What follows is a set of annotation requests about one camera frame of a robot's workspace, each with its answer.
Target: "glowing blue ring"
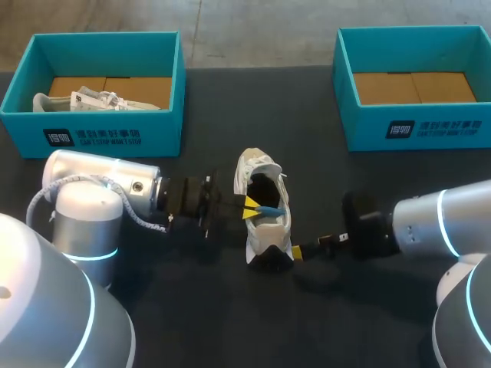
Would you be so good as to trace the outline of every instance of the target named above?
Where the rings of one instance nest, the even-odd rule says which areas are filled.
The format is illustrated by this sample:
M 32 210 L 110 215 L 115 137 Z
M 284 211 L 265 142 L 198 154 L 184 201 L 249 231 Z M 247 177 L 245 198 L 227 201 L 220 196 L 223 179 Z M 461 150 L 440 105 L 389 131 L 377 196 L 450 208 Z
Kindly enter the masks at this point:
M 442 232 L 443 240 L 445 241 L 445 244 L 447 244 L 448 249 L 452 252 L 453 255 L 459 257 L 459 253 L 456 252 L 455 248 L 452 246 L 452 243 L 450 243 L 450 239 L 448 239 L 447 230 L 445 230 L 445 225 L 443 223 L 442 201 L 443 201 L 443 194 L 445 194 L 446 191 L 447 191 L 446 189 L 442 190 L 438 195 L 438 200 L 437 200 L 438 224 L 440 225 L 440 231 Z
M 473 278 L 474 271 L 476 270 L 476 267 L 477 266 L 475 266 L 473 268 L 473 270 L 470 272 L 469 278 L 467 279 L 467 286 L 466 286 L 467 310 L 469 311 L 470 320 L 473 322 L 473 326 L 477 332 L 477 336 L 479 336 L 479 338 L 483 342 L 484 346 L 491 353 L 491 343 L 489 343 L 489 341 L 486 339 L 486 337 L 484 336 L 484 333 L 481 331 L 481 328 L 479 327 L 479 324 L 477 324 L 476 316 L 474 315 L 474 311 L 473 311 L 473 306 L 470 303 L 470 281 Z
M 89 280 L 89 278 L 87 277 L 87 275 L 83 271 L 82 271 L 82 274 L 84 274 L 85 280 L 87 281 L 87 283 L 89 285 L 89 291 L 91 293 L 91 309 L 89 311 L 89 319 L 87 321 L 87 326 L 85 327 L 85 331 L 84 331 L 84 335 L 82 336 L 82 340 L 78 344 L 78 348 L 75 350 L 74 355 L 68 361 L 67 365 L 64 366 L 64 368 L 72 368 L 74 366 L 74 364 L 77 362 L 77 359 L 79 358 L 80 354 L 82 354 L 82 351 L 85 348 L 85 344 L 87 343 L 89 335 L 91 334 L 92 325 L 94 324 L 94 315 L 95 315 L 94 288 L 92 287 L 91 280 Z
M 67 255 L 66 253 L 64 253 L 64 256 L 71 261 L 101 261 L 113 257 L 116 253 L 117 248 L 108 255 L 100 255 L 98 257 L 78 257 L 77 255 Z

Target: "concrete floor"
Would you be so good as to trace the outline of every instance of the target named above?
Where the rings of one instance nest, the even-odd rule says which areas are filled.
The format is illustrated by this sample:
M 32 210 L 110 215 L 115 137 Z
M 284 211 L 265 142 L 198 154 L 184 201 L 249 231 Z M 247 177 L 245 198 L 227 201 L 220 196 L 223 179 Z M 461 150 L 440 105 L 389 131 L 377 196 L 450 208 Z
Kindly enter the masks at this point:
M 489 0 L 0 0 L 0 71 L 34 33 L 175 31 L 188 67 L 330 64 L 339 27 L 480 24 Z

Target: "white cable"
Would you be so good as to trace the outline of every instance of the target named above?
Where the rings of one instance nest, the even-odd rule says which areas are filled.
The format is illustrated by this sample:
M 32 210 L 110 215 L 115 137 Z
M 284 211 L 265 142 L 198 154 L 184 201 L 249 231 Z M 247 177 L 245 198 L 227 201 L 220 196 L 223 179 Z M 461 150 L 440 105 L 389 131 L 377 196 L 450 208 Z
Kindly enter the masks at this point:
M 25 216 L 25 224 L 31 227 L 32 215 L 34 213 L 35 207 L 38 204 L 39 200 L 46 195 L 46 193 L 54 189 L 58 189 L 60 186 L 63 186 L 64 184 L 68 184 L 69 182 L 81 182 L 81 181 L 91 181 L 99 185 L 105 184 L 107 188 L 109 188 L 110 190 L 118 194 L 119 197 L 121 197 L 121 200 L 123 201 L 123 206 L 127 210 L 128 215 L 130 215 L 130 217 L 138 225 L 144 228 L 149 228 L 150 230 L 156 230 L 158 232 L 163 232 L 163 233 L 167 232 L 166 228 L 164 228 L 162 225 L 152 224 L 138 217 L 138 215 L 131 207 L 130 201 L 126 197 L 123 188 L 114 180 L 108 178 L 107 176 L 102 176 L 102 175 L 70 175 L 51 182 L 48 186 L 46 186 L 45 188 L 41 189 L 38 193 L 36 193 L 36 195 L 32 198 L 28 206 L 27 214 Z

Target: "printed logo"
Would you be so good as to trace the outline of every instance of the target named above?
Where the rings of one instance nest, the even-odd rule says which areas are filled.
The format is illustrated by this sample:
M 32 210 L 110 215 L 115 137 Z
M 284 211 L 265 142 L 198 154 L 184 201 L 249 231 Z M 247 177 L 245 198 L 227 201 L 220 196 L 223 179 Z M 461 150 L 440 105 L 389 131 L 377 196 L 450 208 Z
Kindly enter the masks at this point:
M 394 120 L 390 122 L 386 139 L 409 138 L 414 128 L 414 120 Z
M 71 147 L 75 145 L 68 129 L 43 129 L 43 132 L 52 147 Z

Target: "robotic arm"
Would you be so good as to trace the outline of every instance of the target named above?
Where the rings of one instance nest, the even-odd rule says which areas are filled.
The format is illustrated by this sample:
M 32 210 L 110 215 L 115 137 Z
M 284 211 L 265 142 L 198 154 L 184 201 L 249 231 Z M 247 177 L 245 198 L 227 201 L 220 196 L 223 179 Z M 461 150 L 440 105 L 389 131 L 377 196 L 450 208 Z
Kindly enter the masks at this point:
M 347 193 L 342 208 L 347 234 L 318 240 L 329 255 L 457 260 L 437 288 L 435 357 L 442 368 L 491 366 L 491 180 L 405 199 L 388 214 L 362 192 Z

